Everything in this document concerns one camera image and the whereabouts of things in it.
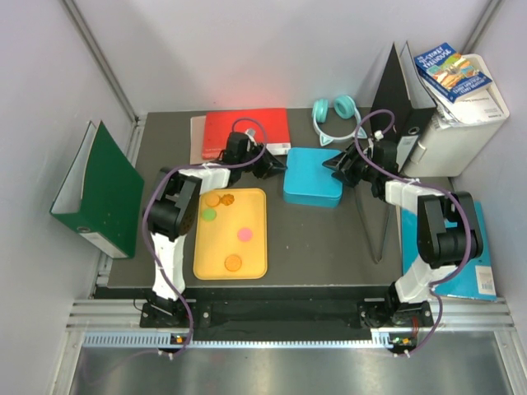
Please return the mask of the teal tin lid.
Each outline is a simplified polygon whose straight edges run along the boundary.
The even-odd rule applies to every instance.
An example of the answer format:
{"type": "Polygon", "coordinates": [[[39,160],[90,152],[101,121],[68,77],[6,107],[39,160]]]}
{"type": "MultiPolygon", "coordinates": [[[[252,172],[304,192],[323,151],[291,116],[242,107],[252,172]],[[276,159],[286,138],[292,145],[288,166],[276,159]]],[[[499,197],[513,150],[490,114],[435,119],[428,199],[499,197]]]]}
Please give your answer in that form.
{"type": "Polygon", "coordinates": [[[283,192],[302,195],[343,195],[343,184],[332,177],[332,170],[323,162],[339,153],[339,150],[293,147],[287,155],[287,170],[283,180],[283,192]]]}

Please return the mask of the teal cookie tin box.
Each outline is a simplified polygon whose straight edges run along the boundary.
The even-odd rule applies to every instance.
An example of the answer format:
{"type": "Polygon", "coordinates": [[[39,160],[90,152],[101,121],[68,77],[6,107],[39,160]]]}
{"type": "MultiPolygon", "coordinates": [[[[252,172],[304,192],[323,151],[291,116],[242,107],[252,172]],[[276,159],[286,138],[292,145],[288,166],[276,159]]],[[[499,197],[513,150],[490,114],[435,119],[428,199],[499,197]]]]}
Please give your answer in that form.
{"type": "Polygon", "coordinates": [[[335,208],[340,203],[341,198],[341,193],[336,196],[283,193],[283,199],[285,202],[311,207],[335,208]]]}

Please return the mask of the grey metal tongs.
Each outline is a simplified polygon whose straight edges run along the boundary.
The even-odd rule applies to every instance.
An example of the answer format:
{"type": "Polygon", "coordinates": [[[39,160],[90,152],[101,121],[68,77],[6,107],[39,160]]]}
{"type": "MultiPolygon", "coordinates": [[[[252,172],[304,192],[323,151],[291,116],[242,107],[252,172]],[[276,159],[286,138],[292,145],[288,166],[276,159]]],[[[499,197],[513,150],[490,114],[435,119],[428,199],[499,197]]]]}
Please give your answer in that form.
{"type": "Polygon", "coordinates": [[[356,204],[357,212],[358,212],[358,215],[361,221],[362,228],[365,233],[367,247],[369,249],[371,259],[373,260],[374,264],[380,264],[384,260],[384,255],[385,255],[385,251],[386,251],[388,240],[389,240],[388,227],[389,227],[389,222],[390,222],[391,212],[392,212],[391,206],[387,206],[385,209],[381,244],[380,244],[379,250],[375,251],[373,240],[371,238],[371,234],[370,234],[368,224],[367,224],[366,212],[362,204],[361,193],[359,191],[356,191],[354,195],[355,195],[355,204],[356,204]]]}

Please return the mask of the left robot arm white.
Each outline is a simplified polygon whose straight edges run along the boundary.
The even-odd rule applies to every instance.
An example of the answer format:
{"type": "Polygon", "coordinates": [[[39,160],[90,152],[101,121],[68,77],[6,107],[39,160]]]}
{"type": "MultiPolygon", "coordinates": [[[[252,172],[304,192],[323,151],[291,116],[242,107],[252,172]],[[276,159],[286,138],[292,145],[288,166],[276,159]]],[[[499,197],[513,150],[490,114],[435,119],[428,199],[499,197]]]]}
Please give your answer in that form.
{"type": "Polygon", "coordinates": [[[161,301],[158,316],[169,326],[178,326],[190,311],[182,296],[184,244],[198,215],[200,196],[213,189],[227,188],[243,173],[257,179],[283,174],[286,166],[267,148],[268,134],[258,121],[248,118],[261,132],[231,131],[217,159],[197,165],[163,168],[142,214],[144,244],[156,264],[152,292],[161,301]]]}

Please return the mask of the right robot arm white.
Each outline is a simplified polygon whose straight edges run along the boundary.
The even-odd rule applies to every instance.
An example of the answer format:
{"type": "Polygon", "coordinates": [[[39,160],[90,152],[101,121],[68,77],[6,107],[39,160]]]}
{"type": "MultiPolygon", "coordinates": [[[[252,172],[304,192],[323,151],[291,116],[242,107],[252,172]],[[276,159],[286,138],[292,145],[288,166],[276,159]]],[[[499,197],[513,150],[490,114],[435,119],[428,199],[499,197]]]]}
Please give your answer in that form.
{"type": "Polygon", "coordinates": [[[390,323],[404,325],[420,314],[431,288],[448,281],[483,251],[483,235],[473,197],[404,178],[397,172],[394,142],[376,139],[366,149],[357,143],[326,160],[323,166],[342,184],[371,185],[373,197],[417,217],[417,257],[388,288],[382,312],[390,323]]]}

